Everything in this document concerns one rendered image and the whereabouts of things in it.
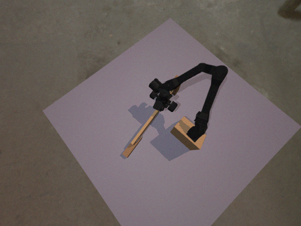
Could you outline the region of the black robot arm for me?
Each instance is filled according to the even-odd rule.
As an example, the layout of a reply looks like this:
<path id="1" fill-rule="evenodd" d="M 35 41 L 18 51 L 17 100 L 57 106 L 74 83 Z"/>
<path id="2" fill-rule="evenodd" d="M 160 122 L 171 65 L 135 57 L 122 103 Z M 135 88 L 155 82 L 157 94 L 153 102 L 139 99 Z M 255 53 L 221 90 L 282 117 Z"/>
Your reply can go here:
<path id="1" fill-rule="evenodd" d="M 196 67 L 190 69 L 186 73 L 180 75 L 179 77 L 173 78 L 171 80 L 166 81 L 165 83 L 161 83 L 157 78 L 154 79 L 149 87 L 155 92 L 159 93 L 159 98 L 161 100 L 169 100 L 172 95 L 169 91 L 176 89 L 186 80 L 194 77 L 195 75 L 204 72 L 212 75 L 211 87 L 206 96 L 202 111 L 196 114 L 195 118 L 195 126 L 192 126 L 186 133 L 186 135 L 193 141 L 196 142 L 206 131 L 207 123 L 209 119 L 209 112 L 212 108 L 214 99 L 218 92 L 219 86 L 223 82 L 225 76 L 228 73 L 228 69 L 224 65 L 209 65 L 206 63 L 200 63 Z M 156 102 L 153 106 L 154 109 L 158 111 L 164 110 L 164 104 L 162 101 L 156 99 Z"/>

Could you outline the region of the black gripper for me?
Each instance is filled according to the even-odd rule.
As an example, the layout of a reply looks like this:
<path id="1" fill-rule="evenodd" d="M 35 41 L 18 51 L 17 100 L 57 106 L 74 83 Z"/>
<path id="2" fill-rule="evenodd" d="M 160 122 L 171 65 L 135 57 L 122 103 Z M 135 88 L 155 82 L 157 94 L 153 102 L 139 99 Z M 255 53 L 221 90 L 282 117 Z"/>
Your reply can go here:
<path id="1" fill-rule="evenodd" d="M 150 94 L 150 98 L 154 99 L 155 97 L 157 97 L 157 99 L 158 99 L 159 101 L 162 101 L 163 103 L 165 103 L 165 104 L 164 104 L 164 107 L 165 107 L 165 108 L 167 108 L 167 107 L 169 106 L 169 107 L 168 107 L 168 110 L 171 111 L 171 112 L 173 112 L 173 111 L 175 110 L 175 108 L 177 107 L 177 103 L 175 103 L 174 101 L 171 103 L 170 100 L 161 100 L 161 99 L 159 98 L 158 92 L 155 93 L 154 91 L 152 91 L 151 94 Z"/>

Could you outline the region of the long tan wooden rail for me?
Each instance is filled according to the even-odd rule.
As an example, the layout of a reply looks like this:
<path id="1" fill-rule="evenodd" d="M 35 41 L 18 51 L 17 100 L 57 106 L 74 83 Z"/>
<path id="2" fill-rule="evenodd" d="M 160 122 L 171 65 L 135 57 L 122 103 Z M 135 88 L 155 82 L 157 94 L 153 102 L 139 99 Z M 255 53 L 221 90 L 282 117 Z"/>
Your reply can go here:
<path id="1" fill-rule="evenodd" d="M 136 135 L 136 137 L 133 139 L 131 144 L 135 145 L 136 141 L 141 137 L 141 135 L 144 133 L 144 131 L 148 128 L 150 123 L 153 121 L 153 119 L 156 117 L 156 115 L 159 113 L 158 110 L 155 110 L 155 112 L 152 114 L 152 116 L 148 119 L 148 121 L 145 123 L 145 125 L 142 127 L 142 129 L 139 131 L 139 133 Z"/>

